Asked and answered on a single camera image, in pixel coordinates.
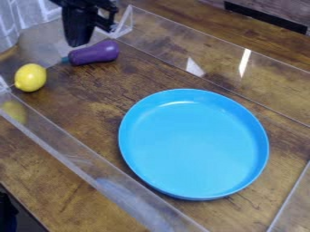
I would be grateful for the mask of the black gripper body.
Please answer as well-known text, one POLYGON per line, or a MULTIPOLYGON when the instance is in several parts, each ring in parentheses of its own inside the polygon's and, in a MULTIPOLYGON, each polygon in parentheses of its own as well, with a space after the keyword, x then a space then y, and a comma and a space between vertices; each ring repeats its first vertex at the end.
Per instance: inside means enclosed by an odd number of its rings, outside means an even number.
POLYGON ((110 13, 118 13, 119 8, 114 0, 50 0, 62 7, 65 11, 97 12, 105 9, 110 13))

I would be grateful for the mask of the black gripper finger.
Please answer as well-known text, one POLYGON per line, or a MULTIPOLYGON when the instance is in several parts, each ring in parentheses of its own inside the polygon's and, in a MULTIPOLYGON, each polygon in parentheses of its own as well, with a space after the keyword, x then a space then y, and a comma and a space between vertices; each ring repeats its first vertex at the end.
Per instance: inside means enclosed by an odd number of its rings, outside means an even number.
POLYGON ((62 9, 62 20, 67 43, 78 47, 90 42, 94 30, 98 8, 91 6, 78 8, 66 6, 62 9))
POLYGON ((95 26, 107 33, 111 33, 118 27, 117 23, 114 22, 115 15, 117 12, 110 12, 107 17, 99 14, 97 15, 95 26))

